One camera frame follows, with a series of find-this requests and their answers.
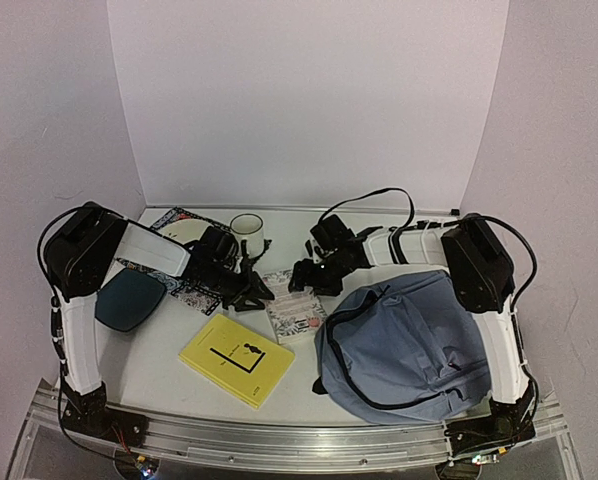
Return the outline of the white floral notebook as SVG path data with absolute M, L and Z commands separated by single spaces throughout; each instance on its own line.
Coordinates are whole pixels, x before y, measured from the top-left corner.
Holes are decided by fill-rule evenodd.
M 265 311 L 279 344 L 314 335 L 327 313 L 311 289 L 290 292 L 291 270 L 280 270 L 263 275 L 263 282 L 274 299 L 265 301 Z

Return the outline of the yellow book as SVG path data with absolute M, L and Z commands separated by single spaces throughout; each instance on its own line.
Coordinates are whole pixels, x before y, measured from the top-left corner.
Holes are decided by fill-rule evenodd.
M 260 408 L 295 354 L 223 314 L 214 315 L 179 359 L 254 409 Z

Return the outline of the blue grey backpack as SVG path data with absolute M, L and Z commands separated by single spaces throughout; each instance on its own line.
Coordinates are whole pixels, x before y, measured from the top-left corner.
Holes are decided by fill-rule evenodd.
M 491 389 L 481 335 L 443 270 L 349 294 L 315 337 L 312 390 L 371 424 L 438 423 Z

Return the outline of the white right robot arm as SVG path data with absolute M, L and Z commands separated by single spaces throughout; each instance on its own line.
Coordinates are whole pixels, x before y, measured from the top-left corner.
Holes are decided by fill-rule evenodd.
M 470 214 L 356 233 L 321 219 L 289 283 L 342 296 L 316 335 L 314 392 L 372 424 L 447 422 L 462 452 L 531 435 L 539 392 L 516 319 L 522 290 L 496 225 Z M 346 276 L 391 265 L 404 273 L 343 293 Z

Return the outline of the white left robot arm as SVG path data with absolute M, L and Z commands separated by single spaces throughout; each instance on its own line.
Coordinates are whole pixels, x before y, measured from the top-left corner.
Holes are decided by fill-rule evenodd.
M 45 227 L 37 260 L 52 291 L 59 391 L 68 400 L 59 407 L 59 424 L 70 432 L 140 447 L 147 417 L 108 405 L 98 364 L 96 303 L 118 258 L 201 285 L 238 312 L 261 310 L 274 295 L 254 271 L 245 246 L 216 227 L 181 244 L 95 202 L 71 208 Z

